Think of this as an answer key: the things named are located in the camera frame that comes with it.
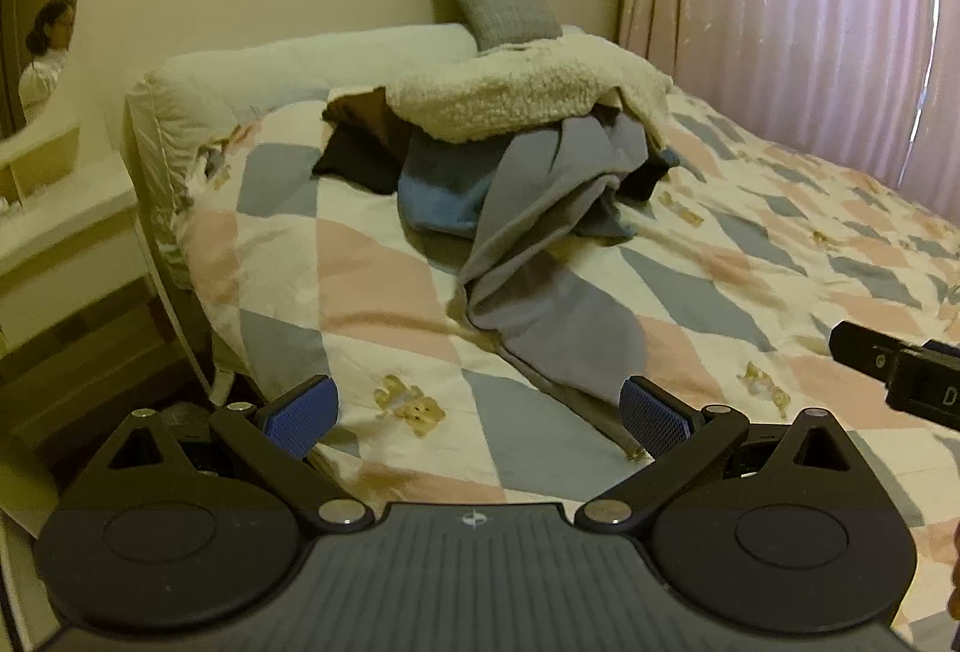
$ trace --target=black device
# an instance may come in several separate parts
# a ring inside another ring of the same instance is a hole
[[[887,405],[960,432],[960,350],[938,341],[913,345],[882,332],[841,322],[830,354],[842,365],[882,381]]]
[[[656,460],[572,524],[553,503],[378,521],[243,409],[209,418],[217,471],[158,416],[98,451],[37,541],[64,624],[45,652],[910,648],[889,626],[912,537],[824,409],[751,425],[632,378]]]

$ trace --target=bedspread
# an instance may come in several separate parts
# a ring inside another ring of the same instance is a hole
[[[889,410],[880,384],[832,362],[827,336],[849,319],[960,342],[960,232],[678,89],[668,102],[683,167],[650,203],[622,206],[635,237],[568,236],[550,254],[635,315],[645,374],[688,403],[755,422],[829,408],[917,544],[895,627],[946,649],[960,438]],[[468,241],[405,230],[395,196],[310,178],[330,135],[322,112],[296,104],[251,126],[178,219],[206,315],[264,395],[315,372],[337,382],[340,422],[317,465],[374,507],[559,499],[569,511],[640,468],[451,318]]]

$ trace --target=crosshair symbol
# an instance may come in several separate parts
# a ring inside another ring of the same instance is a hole
[[[472,527],[476,530],[480,525],[487,524],[490,518],[486,513],[477,511],[476,509],[470,509],[464,516],[461,516],[460,521],[469,527]]]

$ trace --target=silver bolt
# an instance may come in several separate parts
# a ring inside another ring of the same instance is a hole
[[[605,497],[587,503],[584,506],[584,513],[589,521],[600,522],[601,524],[620,524],[627,521],[630,514],[634,512],[622,500]]]
[[[359,500],[338,497],[336,500],[325,502],[318,508],[317,513],[324,522],[346,525],[361,521],[367,513],[367,507]]]

